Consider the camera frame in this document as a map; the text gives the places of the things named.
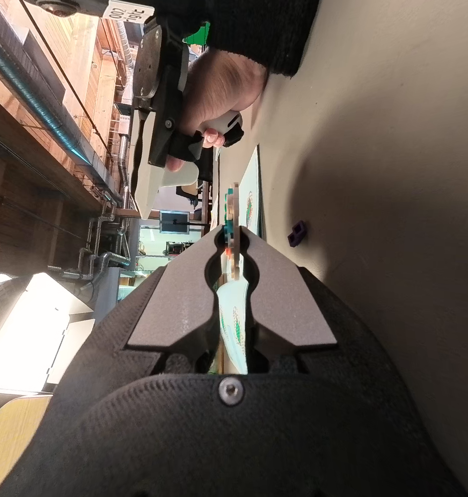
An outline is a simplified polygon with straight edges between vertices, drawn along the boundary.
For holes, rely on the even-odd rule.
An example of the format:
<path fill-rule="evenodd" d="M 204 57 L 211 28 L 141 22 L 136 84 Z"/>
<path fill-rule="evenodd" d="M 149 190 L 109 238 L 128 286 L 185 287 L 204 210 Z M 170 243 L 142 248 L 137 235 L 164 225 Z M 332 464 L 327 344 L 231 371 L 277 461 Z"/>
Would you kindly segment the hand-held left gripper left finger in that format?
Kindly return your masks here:
<path fill-rule="evenodd" d="M 222 273 L 224 227 L 218 226 L 163 270 L 128 341 L 129 348 L 214 353 L 220 337 L 214 285 Z"/>

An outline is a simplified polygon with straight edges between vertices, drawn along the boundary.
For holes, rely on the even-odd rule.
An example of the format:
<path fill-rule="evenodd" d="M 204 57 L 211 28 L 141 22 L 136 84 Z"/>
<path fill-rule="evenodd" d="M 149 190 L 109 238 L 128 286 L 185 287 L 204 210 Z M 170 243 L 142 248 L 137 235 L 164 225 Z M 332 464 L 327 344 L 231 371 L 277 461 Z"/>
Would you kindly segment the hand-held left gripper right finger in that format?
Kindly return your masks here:
<path fill-rule="evenodd" d="M 298 266 L 246 227 L 240 241 L 248 281 L 247 355 L 275 358 L 337 345 Z"/>

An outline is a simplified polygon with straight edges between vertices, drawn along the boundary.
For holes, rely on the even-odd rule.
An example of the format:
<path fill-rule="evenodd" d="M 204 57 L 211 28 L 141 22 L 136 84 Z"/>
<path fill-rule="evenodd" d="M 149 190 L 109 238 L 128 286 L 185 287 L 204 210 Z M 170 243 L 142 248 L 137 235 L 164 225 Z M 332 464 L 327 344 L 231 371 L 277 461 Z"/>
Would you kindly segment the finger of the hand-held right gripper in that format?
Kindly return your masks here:
<path fill-rule="evenodd" d="M 141 219 L 147 220 L 161 187 L 191 185 L 199 178 L 194 163 L 184 163 L 179 171 L 150 165 L 150 141 L 155 124 L 155 113 L 133 110 L 131 114 L 129 175 L 131 196 Z"/>

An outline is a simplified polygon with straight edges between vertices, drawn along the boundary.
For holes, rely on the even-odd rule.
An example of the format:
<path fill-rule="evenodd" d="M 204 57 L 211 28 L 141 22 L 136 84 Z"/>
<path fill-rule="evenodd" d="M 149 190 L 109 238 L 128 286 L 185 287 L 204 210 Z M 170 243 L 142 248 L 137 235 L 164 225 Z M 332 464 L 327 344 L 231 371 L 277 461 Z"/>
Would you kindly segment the teal lego brick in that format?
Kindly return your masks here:
<path fill-rule="evenodd" d="M 227 193 L 225 194 L 225 217 L 224 217 L 224 236 L 225 243 L 230 243 L 230 240 L 233 238 L 234 226 L 233 226 L 233 218 L 234 218 L 235 210 L 234 210 L 234 187 L 231 185 Z"/>

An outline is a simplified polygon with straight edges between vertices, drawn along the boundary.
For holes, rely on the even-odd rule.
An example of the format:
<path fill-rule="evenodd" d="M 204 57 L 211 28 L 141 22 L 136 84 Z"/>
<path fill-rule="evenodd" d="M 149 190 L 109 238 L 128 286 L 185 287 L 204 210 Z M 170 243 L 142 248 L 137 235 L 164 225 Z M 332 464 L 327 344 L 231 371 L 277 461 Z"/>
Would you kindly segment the bright green lego piece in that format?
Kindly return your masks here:
<path fill-rule="evenodd" d="M 207 44 L 207 37 L 209 30 L 210 30 L 210 23 L 206 21 L 194 34 L 189 35 L 186 38 L 183 38 L 183 42 L 186 43 L 187 45 L 205 46 Z"/>

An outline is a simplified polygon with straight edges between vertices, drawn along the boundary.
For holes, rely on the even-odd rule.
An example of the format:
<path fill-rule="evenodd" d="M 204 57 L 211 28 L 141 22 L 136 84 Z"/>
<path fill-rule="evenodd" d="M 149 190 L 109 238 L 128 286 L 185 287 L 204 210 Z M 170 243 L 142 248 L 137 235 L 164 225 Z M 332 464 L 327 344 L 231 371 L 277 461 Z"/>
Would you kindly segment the purple lego brick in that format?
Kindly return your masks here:
<path fill-rule="evenodd" d="M 287 236 L 289 246 L 294 248 L 300 245 L 306 238 L 307 232 L 306 223 L 303 220 L 296 222 L 292 227 L 291 233 Z"/>

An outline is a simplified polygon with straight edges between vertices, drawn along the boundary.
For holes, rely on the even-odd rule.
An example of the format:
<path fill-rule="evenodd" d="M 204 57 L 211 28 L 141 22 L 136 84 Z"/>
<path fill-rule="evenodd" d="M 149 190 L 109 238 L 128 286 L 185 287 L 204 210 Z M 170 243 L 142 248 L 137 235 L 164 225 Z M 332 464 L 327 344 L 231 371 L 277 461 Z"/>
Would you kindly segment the person's right hand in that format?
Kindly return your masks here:
<path fill-rule="evenodd" d="M 243 55 L 207 48 L 189 67 L 177 131 L 193 136 L 205 121 L 250 107 L 262 93 L 268 68 Z"/>

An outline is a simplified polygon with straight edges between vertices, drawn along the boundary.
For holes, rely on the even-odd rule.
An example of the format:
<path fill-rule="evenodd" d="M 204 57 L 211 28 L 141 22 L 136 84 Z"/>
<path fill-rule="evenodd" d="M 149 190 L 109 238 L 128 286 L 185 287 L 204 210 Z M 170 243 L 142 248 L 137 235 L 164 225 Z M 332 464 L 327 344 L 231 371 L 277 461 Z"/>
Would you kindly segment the black computer monitor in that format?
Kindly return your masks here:
<path fill-rule="evenodd" d="M 163 234 L 188 235 L 190 212 L 175 210 L 159 211 L 159 232 Z"/>

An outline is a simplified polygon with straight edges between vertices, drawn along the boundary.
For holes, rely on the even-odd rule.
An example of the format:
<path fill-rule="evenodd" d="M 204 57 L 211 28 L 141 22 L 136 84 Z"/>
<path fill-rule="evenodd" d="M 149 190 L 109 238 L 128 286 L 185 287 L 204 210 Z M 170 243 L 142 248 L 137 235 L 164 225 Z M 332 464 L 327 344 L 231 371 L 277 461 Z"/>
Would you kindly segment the pale wooden panel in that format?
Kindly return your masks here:
<path fill-rule="evenodd" d="M 52 397 L 22 396 L 0 408 L 0 484 L 32 440 Z"/>

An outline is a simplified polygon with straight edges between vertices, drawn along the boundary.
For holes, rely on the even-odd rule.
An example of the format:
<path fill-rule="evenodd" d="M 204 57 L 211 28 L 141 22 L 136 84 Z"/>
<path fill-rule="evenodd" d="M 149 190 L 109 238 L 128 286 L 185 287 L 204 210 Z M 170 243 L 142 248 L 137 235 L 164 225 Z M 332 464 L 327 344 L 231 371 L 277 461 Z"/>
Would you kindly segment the grey ceiling duct pipe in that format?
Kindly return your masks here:
<path fill-rule="evenodd" d="M 43 78 L 20 40 L 0 16 L 0 79 L 27 107 L 75 165 L 121 205 L 116 183 L 76 121 Z"/>

